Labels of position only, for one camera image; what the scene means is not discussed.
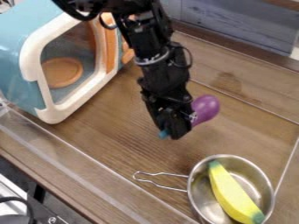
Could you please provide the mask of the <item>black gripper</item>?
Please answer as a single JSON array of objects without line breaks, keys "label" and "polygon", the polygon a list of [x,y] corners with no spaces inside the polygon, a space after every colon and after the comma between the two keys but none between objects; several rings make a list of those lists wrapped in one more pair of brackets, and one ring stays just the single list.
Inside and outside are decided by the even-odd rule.
[{"label": "black gripper", "polygon": [[155,126],[178,140],[193,129],[193,107],[187,105],[193,97],[186,88],[193,64],[187,63],[185,47],[178,42],[171,42],[165,50],[153,59],[135,58],[145,75],[138,84]]}]

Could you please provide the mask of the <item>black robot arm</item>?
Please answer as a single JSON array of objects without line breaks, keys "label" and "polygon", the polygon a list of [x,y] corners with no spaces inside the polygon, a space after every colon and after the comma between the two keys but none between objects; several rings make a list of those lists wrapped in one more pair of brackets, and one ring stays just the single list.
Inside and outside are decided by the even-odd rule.
[{"label": "black robot arm", "polygon": [[161,0],[52,0],[79,21],[102,19],[112,14],[115,23],[135,52],[143,76],[138,79],[142,98],[158,129],[173,139],[191,130],[193,96],[187,91],[193,58],[173,41],[174,28]]}]

